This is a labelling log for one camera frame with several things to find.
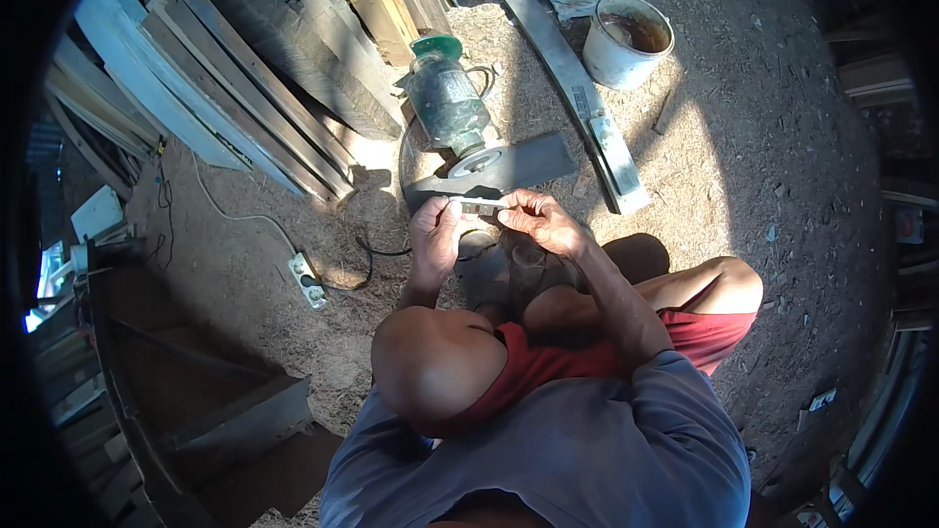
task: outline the man's right hand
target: man's right hand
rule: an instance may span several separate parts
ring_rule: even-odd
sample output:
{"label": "man's right hand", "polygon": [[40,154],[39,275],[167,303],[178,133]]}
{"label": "man's right hand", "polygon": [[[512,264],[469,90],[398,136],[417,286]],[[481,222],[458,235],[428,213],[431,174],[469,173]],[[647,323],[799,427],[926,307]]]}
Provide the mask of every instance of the man's right hand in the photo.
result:
{"label": "man's right hand", "polygon": [[509,210],[499,212],[499,222],[532,237],[547,251],[575,260],[592,239],[557,200],[547,194],[516,190],[501,198]]}

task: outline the sawdust-covered floor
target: sawdust-covered floor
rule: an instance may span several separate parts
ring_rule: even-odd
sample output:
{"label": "sawdust-covered floor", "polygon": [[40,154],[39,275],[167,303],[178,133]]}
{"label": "sawdust-covered floor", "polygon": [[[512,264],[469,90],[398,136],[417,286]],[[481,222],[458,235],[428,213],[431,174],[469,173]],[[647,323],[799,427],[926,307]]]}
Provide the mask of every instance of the sawdust-covered floor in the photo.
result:
{"label": "sawdust-covered floor", "polygon": [[[653,204],[632,217],[612,215],[595,178],[587,195],[572,196],[576,175],[543,189],[585,219],[601,242],[654,235],[671,254],[673,270],[730,254],[760,273],[764,301],[776,305],[760,312],[713,377],[745,442],[757,451],[752,472],[760,487],[768,478],[776,481],[798,410],[813,395],[837,386],[836,403],[844,407],[830,408],[826,424],[838,429],[857,422],[889,295],[875,140],[839,94],[809,0],[649,1],[671,19],[674,52],[639,90],[600,92]],[[467,67],[498,63],[502,70],[487,101],[502,135],[518,142],[562,130],[581,174],[593,176],[557,90],[499,4],[454,9],[449,18],[464,41]],[[565,29],[577,49],[584,32],[581,23]],[[678,112],[660,136],[651,125],[670,88]],[[366,270],[356,235],[378,249],[407,245],[397,144],[374,143],[353,153],[377,171],[338,212],[291,197],[261,174],[201,162],[200,169],[230,214],[275,217],[325,279],[348,286]],[[332,293],[330,306],[313,312],[286,272],[287,246],[267,223],[218,216],[195,182],[184,147],[169,148],[163,169],[175,194],[173,259],[166,269],[172,287],[249,349],[290,374],[312,374],[315,418],[345,433],[369,390],[372,333],[393,309],[409,259],[378,258],[369,287]],[[159,233],[169,234],[155,175],[155,168],[147,170],[128,206],[151,248]],[[774,242],[767,240],[771,226]],[[159,260],[167,258],[165,247]],[[441,305],[458,304],[451,281]]]}

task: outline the blue long-sleeve shirt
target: blue long-sleeve shirt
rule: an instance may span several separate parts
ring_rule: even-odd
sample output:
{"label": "blue long-sleeve shirt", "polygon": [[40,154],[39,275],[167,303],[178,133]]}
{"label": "blue long-sleeve shirt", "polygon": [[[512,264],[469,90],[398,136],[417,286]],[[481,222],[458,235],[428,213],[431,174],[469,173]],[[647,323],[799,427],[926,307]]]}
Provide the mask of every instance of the blue long-sleeve shirt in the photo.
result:
{"label": "blue long-sleeve shirt", "polygon": [[555,528],[743,526],[744,444],[707,376],[675,351],[617,380],[551,381],[437,449],[372,390],[336,452],[320,525],[424,527],[501,489]]}

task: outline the white bucket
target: white bucket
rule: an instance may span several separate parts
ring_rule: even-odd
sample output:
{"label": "white bucket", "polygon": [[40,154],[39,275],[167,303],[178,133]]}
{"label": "white bucket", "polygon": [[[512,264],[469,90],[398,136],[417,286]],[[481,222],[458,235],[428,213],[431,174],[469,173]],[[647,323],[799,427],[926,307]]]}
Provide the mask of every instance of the white bucket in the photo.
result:
{"label": "white bucket", "polygon": [[669,19],[645,0],[600,0],[584,43],[584,65],[608,88],[636,89],[673,47]]}

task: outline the white cable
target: white cable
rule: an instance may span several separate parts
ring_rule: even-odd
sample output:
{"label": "white cable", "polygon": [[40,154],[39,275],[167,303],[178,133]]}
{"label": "white cable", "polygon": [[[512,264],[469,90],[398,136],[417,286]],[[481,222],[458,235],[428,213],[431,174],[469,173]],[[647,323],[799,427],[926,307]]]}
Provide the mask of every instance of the white cable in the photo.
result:
{"label": "white cable", "polygon": [[268,222],[271,223],[271,225],[274,226],[275,229],[277,229],[278,232],[281,233],[281,236],[284,237],[284,241],[288,244],[288,247],[290,247],[290,250],[293,252],[293,254],[297,255],[297,247],[295,247],[294,244],[290,242],[290,237],[288,237],[288,234],[284,230],[284,227],[282,227],[273,218],[267,217],[265,215],[251,215],[249,217],[229,217],[229,215],[225,214],[223,210],[219,208],[215,200],[212,198],[212,194],[208,193],[208,190],[205,188],[205,183],[202,182],[202,176],[199,175],[199,163],[195,159],[195,151],[190,149],[189,152],[193,154],[193,166],[195,168],[195,180],[196,182],[199,182],[199,185],[202,187],[202,191],[205,192],[205,197],[208,198],[208,201],[212,204],[212,208],[215,209],[215,212],[227,218],[228,220],[251,220],[252,218],[260,218],[263,220],[267,220]]}

